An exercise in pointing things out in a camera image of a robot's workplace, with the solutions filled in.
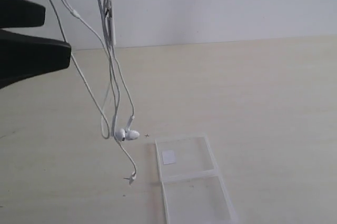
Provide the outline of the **white wired earphones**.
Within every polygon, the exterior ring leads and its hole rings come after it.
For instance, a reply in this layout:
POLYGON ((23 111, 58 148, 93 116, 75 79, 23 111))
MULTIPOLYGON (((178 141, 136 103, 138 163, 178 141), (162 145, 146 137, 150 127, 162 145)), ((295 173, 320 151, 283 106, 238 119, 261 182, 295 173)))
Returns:
POLYGON ((125 178, 128 183, 132 185, 137 177, 137 165, 131 155, 123 147, 123 142, 137 140, 140 137, 140 133, 136 130, 131 129, 132 122, 135 118, 135 106, 132 101, 131 93, 124 80, 120 62, 116 57, 113 2, 112 0, 97 0, 103 32, 103 35, 100 36, 98 32, 95 31, 88 24, 87 21, 85 21, 85 19, 79 14, 79 12, 71 6, 68 0, 60 1, 75 19, 80 21, 90 32, 94 34, 94 36, 100 41, 103 47, 108 63, 108 84, 105 91, 103 103, 101 105, 98 104, 97 99, 94 97, 94 94, 73 53, 71 53, 71 60, 73 61, 75 68, 79 73, 87 91, 89 92, 92 101, 94 102, 96 108, 100 113, 100 127, 102 138, 114 140, 120 147, 122 152, 126 155, 133 167, 133 171, 130 176, 125 178), (131 105, 131 115, 128 119, 126 126, 122 128, 117 127, 117 116, 122 99, 122 91, 120 86, 123 86, 131 105))

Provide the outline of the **clear plastic storage box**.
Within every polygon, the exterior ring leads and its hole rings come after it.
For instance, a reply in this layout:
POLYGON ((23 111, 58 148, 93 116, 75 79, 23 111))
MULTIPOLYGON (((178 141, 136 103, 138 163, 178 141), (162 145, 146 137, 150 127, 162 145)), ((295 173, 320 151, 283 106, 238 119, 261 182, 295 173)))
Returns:
POLYGON ((166 223, 237 223, 206 134, 155 140, 166 223))

